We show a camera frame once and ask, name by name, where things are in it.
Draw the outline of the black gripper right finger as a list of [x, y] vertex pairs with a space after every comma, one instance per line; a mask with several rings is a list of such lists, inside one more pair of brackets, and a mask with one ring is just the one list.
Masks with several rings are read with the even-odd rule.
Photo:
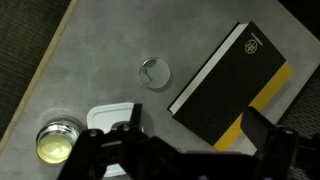
[[303, 137], [288, 126], [272, 124], [254, 107], [244, 109], [241, 130], [260, 154], [258, 180], [293, 180], [301, 169], [310, 180], [320, 180], [320, 137]]

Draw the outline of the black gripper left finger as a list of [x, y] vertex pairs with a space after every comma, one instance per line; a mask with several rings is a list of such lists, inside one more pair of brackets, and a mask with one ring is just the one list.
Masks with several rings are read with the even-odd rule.
[[134, 104], [129, 121], [115, 124], [108, 133], [83, 131], [58, 180], [101, 180], [114, 164], [133, 180], [185, 180], [181, 153], [139, 129], [142, 107]]

